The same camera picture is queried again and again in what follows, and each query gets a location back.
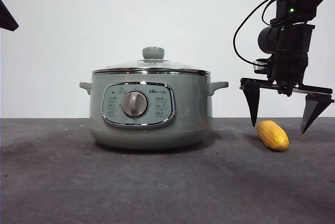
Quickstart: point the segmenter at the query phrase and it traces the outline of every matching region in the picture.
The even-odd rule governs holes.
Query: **control knob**
[[[121,107],[128,117],[140,117],[146,112],[148,101],[142,93],[133,91],[124,96]]]

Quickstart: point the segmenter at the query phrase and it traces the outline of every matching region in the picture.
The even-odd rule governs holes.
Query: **lid knob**
[[[144,59],[163,59],[164,49],[159,47],[146,47],[142,50]]]

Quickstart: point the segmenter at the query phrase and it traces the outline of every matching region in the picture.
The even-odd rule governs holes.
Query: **pot handle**
[[[91,94],[91,89],[92,89],[92,83],[87,83],[87,82],[80,82],[79,87],[87,90],[87,93],[90,95]]]
[[[229,86],[228,82],[214,82],[214,83],[210,83],[208,85],[208,95],[209,96],[213,96],[214,92],[217,89],[221,89],[221,88],[227,88]]]

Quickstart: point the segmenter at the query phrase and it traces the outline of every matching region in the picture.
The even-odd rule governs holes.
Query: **pot base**
[[[133,150],[163,150],[186,147],[203,141],[209,130],[178,133],[114,133],[90,129],[94,139],[105,145]]]

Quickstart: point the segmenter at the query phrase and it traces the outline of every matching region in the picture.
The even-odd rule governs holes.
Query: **brand logo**
[[[156,91],[155,89],[150,89],[149,93],[163,93],[163,94],[165,94],[166,91]]]

